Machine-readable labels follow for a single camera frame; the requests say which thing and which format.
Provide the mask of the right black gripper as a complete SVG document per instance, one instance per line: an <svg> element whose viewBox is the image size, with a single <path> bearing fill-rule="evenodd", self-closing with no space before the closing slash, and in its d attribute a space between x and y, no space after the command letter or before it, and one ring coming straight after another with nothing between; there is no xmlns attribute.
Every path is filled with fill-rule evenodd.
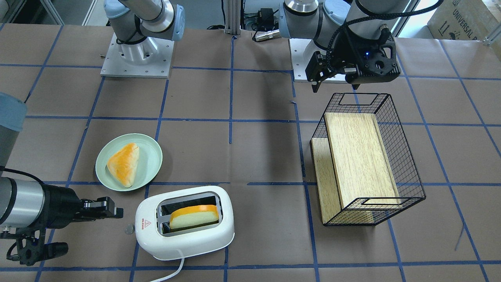
<svg viewBox="0 0 501 282"><path fill-rule="evenodd" d="M80 212L81 220L122 219L123 208L115 208L110 197L100 197L97 200L79 199L70 188L43 184L45 203L43 204L43 219L45 228L61 229L74 221Z"/></svg>

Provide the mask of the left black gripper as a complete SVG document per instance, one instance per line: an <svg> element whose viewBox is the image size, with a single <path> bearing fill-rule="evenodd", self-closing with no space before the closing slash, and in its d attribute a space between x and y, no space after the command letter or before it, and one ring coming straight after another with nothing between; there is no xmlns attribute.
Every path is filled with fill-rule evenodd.
<svg viewBox="0 0 501 282"><path fill-rule="evenodd" d="M306 79L317 93L321 83L337 74L357 90L361 84L385 83L396 79L400 69L396 60L394 38L386 25L379 27L378 38L366 39L347 27L340 31L333 45L333 69L323 62L321 52L313 52L305 68Z"/></svg>

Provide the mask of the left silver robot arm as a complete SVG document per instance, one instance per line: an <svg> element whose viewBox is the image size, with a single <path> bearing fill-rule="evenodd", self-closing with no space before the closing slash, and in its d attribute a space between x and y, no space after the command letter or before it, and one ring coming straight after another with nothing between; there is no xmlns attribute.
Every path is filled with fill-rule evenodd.
<svg viewBox="0 0 501 282"><path fill-rule="evenodd" d="M285 0L279 7L283 38L312 40L317 50L305 68L306 80L318 92L338 74L354 90L362 84L385 83L400 75L392 28L397 18L435 10L406 11L408 0Z"/></svg>

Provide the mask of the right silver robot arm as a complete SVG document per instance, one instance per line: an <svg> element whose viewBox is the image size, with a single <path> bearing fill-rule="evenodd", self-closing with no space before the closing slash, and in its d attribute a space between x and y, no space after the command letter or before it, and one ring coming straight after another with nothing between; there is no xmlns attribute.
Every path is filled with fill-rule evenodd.
<svg viewBox="0 0 501 282"><path fill-rule="evenodd" d="M122 49L124 62L149 63L160 55L154 39L180 41L186 11L169 0L106 0L104 10ZM1 93L1 171L23 128L26 104ZM45 229L61 229L72 222L121 219L123 209L109 197L79 199L69 188L45 184L33 177L22 181L1 177L1 238L23 239Z"/></svg>

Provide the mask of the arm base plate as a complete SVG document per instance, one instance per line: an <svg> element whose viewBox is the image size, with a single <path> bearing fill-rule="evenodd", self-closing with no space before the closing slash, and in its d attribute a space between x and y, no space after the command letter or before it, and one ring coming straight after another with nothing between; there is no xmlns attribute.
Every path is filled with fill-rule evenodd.
<svg viewBox="0 0 501 282"><path fill-rule="evenodd" d="M148 37L136 45L119 45L113 35L101 75L115 78L168 79L174 41Z"/></svg>
<svg viewBox="0 0 501 282"><path fill-rule="evenodd" d="M315 51L320 51L322 54L324 50L318 48L311 39L291 38L289 40L290 58L292 60L294 81L301 83L308 83L306 78L306 66Z"/></svg>

